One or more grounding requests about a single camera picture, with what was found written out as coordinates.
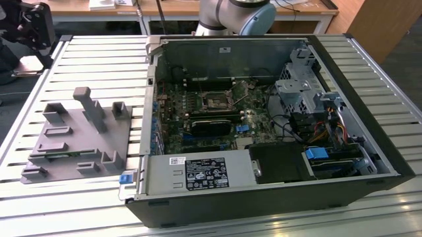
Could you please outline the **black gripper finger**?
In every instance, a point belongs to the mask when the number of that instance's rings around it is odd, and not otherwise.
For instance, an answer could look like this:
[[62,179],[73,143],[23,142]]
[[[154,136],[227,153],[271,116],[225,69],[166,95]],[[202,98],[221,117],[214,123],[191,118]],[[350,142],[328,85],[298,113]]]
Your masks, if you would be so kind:
[[54,64],[54,59],[51,57],[51,47],[47,47],[46,49],[34,49],[32,52],[35,56],[38,57],[40,63],[43,64],[43,69],[50,69]]

